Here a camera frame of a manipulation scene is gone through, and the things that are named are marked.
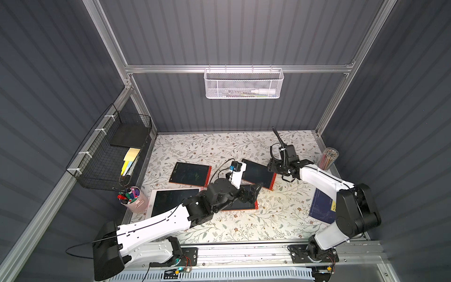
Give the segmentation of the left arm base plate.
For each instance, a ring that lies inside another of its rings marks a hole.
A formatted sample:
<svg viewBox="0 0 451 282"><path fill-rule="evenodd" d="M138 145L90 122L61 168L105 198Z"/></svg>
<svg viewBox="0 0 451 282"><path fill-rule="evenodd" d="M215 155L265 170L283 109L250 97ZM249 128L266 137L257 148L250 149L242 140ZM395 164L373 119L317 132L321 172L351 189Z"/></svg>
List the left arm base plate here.
<svg viewBox="0 0 451 282"><path fill-rule="evenodd" d="M180 255L174 255L165 263L150 263L151 267L193 267L197 266L198 248L182 247Z"/></svg>

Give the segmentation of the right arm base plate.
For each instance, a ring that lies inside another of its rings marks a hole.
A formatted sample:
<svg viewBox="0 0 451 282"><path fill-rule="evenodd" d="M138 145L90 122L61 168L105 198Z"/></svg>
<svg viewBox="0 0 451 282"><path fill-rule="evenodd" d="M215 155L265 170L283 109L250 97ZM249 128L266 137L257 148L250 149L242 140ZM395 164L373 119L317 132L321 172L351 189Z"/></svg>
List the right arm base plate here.
<svg viewBox="0 0 451 282"><path fill-rule="evenodd" d="M322 250L316 245L291 244L287 247L293 263L338 263L339 257L334 248Z"/></svg>

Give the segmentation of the pink white writing tablet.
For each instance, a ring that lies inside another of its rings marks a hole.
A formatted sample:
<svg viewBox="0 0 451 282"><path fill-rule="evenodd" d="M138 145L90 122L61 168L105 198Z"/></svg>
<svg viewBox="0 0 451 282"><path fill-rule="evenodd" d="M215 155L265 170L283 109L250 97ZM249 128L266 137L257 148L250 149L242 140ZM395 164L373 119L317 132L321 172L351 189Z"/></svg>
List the pink white writing tablet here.
<svg viewBox="0 0 451 282"><path fill-rule="evenodd" d="M185 198L196 196L201 188L178 188L152 190L146 219L176 208Z"/></svg>

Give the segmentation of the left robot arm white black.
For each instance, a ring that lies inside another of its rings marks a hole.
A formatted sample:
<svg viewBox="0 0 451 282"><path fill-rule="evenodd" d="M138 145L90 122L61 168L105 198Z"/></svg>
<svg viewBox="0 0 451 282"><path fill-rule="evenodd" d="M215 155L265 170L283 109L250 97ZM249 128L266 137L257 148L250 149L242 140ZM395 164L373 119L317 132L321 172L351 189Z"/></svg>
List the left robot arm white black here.
<svg viewBox="0 0 451 282"><path fill-rule="evenodd" d="M92 242L94 280L107 280L125 267L141 262L150 267L174 265L183 252L173 233L210 221L214 214L237 200L255 203L262 187L258 183L237 188L221 178L160 215L120 226L115 222L105 223Z"/></svg>

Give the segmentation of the red tablet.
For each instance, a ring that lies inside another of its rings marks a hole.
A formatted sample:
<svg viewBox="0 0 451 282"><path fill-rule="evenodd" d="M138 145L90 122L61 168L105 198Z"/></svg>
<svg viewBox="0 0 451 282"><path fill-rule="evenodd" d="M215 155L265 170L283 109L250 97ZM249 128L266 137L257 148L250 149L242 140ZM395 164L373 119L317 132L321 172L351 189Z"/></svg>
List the red tablet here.
<svg viewBox="0 0 451 282"><path fill-rule="evenodd" d="M246 170L243 173L242 179L252 184L262 183L263 188L273 190L274 183L276 181L276 174L270 172L266 166L258 164L247 159L241 160L246 164Z"/></svg>
<svg viewBox="0 0 451 282"><path fill-rule="evenodd" d="M206 188L210 179L211 166L177 162L169 182Z"/></svg>
<svg viewBox="0 0 451 282"><path fill-rule="evenodd" d="M223 209L225 211L241 211L241 210L257 210L258 209L258 201L256 200L254 203L250 202L242 202L240 200L236 200L233 204Z"/></svg>

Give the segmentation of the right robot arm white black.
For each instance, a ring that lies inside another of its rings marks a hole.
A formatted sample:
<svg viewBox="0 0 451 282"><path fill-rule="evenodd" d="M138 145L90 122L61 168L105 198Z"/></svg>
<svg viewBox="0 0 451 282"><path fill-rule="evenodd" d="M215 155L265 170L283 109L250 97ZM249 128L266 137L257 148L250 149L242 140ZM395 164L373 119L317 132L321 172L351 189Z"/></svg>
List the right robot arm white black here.
<svg viewBox="0 0 451 282"><path fill-rule="evenodd" d="M381 225L382 219L369 186L341 180L312 161L301 160L293 145L279 142L281 157L277 159L271 153L268 170L281 175L284 181L290 176L291 182L298 179L312 184L336 204L334 222L309 238L305 253L312 262L323 261L341 243Z"/></svg>

